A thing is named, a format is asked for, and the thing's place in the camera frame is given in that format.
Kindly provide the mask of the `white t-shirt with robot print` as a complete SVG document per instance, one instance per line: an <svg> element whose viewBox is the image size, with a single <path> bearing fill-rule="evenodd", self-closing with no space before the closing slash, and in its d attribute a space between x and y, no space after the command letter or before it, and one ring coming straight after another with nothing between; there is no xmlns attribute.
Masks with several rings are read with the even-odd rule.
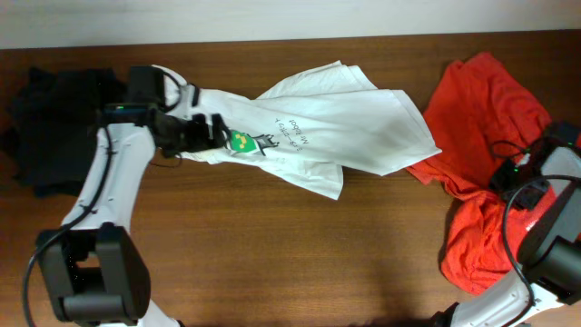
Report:
<svg viewBox="0 0 581 327"><path fill-rule="evenodd" d="M356 65L312 68L255 99L200 89L197 114L220 114L231 139L184 158L257 166L333 200L345 167L384 176L441 152L409 96L379 89Z"/></svg>

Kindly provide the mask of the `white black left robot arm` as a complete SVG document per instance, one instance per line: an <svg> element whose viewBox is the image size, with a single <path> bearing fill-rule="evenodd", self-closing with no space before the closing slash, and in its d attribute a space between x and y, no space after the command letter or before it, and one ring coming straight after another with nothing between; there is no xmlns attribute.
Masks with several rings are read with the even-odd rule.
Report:
<svg viewBox="0 0 581 327"><path fill-rule="evenodd" d="M151 298L149 271L130 236L143 174L156 151L171 157L218 149L230 131L218 114L195 114L198 86L165 67L134 66L123 102L97 115L97 147L62 224L40 232L39 267L56 319L79 326L180 326Z"/></svg>

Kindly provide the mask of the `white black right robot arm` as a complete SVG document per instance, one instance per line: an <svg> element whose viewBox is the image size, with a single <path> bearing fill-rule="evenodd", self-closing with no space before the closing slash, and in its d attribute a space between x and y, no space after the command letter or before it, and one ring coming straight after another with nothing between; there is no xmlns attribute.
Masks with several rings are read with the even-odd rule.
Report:
<svg viewBox="0 0 581 327"><path fill-rule="evenodd" d="M490 179L489 186L506 207L533 210L541 198L555 201L508 253L511 270L471 302L454 303L435 313L438 327L523 326L543 311L580 300L580 129L550 124L526 148L519 148Z"/></svg>

